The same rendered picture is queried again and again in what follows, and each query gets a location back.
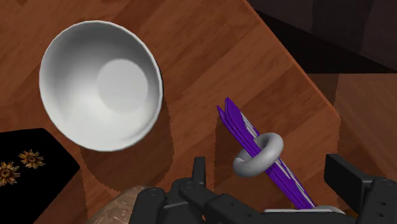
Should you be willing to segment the black box with gold flowers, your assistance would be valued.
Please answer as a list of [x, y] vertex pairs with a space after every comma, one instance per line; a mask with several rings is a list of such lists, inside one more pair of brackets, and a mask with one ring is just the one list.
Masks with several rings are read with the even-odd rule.
[[0, 132], [0, 224], [33, 224], [79, 169], [44, 128]]

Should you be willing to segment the brown wooden table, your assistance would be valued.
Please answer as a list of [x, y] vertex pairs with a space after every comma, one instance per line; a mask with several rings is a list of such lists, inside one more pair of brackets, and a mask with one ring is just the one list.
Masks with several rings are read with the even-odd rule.
[[[137, 34], [156, 58], [164, 102], [151, 133], [116, 153], [62, 135], [41, 102], [41, 58], [63, 29], [108, 20]], [[226, 97], [262, 132], [285, 141], [282, 159], [318, 204], [341, 206], [323, 179], [337, 150], [340, 118], [246, 0], [0, 0], [0, 131], [43, 127], [80, 169], [35, 224], [85, 224], [122, 190], [168, 190], [206, 158], [207, 185], [255, 209], [288, 206], [262, 174], [233, 173], [237, 142], [218, 118]]]

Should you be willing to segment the purple folded napkin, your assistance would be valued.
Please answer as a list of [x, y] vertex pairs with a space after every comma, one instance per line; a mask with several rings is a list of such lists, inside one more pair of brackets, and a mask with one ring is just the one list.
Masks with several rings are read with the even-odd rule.
[[296, 209], [313, 209], [315, 203], [299, 180], [280, 158], [284, 141], [279, 134], [260, 134], [230, 98], [225, 108], [217, 107], [219, 117], [242, 146], [233, 160], [236, 175], [250, 178], [265, 173], [287, 196]]

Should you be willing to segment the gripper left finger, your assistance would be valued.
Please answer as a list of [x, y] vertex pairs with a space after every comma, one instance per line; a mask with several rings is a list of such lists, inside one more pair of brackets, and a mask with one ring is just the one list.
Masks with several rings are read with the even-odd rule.
[[175, 180], [169, 192], [140, 191], [129, 224], [275, 224], [231, 195], [206, 188], [205, 178], [205, 158], [196, 157], [192, 176]]

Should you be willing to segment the white bowl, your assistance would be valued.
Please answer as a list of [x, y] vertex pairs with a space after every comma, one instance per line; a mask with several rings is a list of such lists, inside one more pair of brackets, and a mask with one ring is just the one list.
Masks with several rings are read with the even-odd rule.
[[153, 54], [133, 32], [88, 20], [63, 30], [48, 45], [39, 92], [50, 120], [72, 142], [118, 151], [153, 128], [164, 86]]

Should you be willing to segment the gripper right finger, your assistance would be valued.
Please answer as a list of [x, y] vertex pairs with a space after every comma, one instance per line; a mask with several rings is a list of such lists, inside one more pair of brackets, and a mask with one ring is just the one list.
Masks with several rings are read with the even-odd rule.
[[355, 224], [397, 224], [397, 182], [359, 170], [337, 154], [327, 154], [326, 184], [358, 214]]

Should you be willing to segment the tan rounded object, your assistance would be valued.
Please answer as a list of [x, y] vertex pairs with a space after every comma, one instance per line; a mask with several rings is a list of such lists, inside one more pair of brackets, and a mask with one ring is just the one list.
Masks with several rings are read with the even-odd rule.
[[123, 191], [89, 218], [87, 224], [129, 224], [137, 195], [144, 189], [146, 186], [135, 186]]

